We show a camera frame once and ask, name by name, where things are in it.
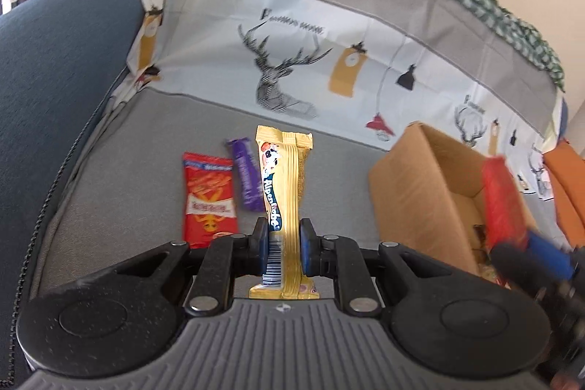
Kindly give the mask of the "red shrimp snack packet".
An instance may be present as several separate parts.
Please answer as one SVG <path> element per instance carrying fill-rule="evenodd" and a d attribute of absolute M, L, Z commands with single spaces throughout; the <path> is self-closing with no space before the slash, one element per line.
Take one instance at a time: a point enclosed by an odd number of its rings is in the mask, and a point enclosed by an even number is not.
<path fill-rule="evenodd" d="M 185 152 L 182 166 L 186 192 L 184 240 L 192 249 L 205 249 L 221 236 L 237 234 L 233 161 Z"/>

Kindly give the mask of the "purple candy bar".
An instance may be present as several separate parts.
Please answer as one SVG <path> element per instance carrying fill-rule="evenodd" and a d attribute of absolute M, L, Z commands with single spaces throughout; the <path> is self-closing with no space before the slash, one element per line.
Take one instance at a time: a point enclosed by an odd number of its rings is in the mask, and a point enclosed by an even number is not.
<path fill-rule="evenodd" d="M 261 175 L 249 137 L 226 141 L 238 170 L 244 207 L 251 212 L 264 211 Z"/>

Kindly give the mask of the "gold milk candy bar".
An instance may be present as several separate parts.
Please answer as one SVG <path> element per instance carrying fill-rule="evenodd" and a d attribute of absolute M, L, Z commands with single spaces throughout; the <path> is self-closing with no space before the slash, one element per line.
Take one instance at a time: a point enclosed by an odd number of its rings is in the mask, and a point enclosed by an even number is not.
<path fill-rule="evenodd" d="M 251 299 L 312 300 L 319 297 L 301 265 L 299 208 L 305 190 L 305 161 L 313 147 L 311 134 L 257 127 L 262 191 L 268 219 L 269 250 L 262 282 L 249 290 Z"/>

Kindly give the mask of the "small red snack packet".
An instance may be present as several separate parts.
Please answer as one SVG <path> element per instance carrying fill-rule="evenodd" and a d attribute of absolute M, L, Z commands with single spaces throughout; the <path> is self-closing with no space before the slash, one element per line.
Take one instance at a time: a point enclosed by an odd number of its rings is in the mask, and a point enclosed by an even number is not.
<path fill-rule="evenodd" d="M 486 241 L 489 249 L 508 243 L 528 246 L 528 224 L 516 182 L 502 156 L 487 158 L 482 166 Z"/>

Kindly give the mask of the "orange cushion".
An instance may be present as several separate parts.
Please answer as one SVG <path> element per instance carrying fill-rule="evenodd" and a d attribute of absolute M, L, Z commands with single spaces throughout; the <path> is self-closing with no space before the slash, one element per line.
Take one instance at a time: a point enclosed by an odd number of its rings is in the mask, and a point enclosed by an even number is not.
<path fill-rule="evenodd" d="M 584 159 L 562 140 L 544 155 L 544 165 L 552 184 L 557 225 L 571 246 L 584 246 Z"/>

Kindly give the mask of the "cardboard box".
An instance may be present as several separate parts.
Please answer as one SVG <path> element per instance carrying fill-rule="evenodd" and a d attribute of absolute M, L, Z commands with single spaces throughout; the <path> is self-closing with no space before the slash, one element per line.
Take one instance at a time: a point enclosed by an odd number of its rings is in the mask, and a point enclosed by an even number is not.
<path fill-rule="evenodd" d="M 487 156 L 412 123 L 369 172 L 380 238 L 475 275 L 490 266 L 482 166 Z M 535 220 L 523 198 L 528 232 Z"/>

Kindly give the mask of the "grey deer print sofa cover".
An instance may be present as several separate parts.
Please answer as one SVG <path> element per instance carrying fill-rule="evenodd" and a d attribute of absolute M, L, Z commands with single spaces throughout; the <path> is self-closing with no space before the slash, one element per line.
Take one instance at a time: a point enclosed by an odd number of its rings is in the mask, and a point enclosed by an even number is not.
<path fill-rule="evenodd" d="M 501 154 L 556 246 L 543 154 L 561 91 L 456 0 L 142 0 L 128 73 L 74 165 L 32 294 L 181 234 L 181 155 L 268 125 L 312 133 L 303 213 L 381 239 L 369 172 L 412 123 Z"/>

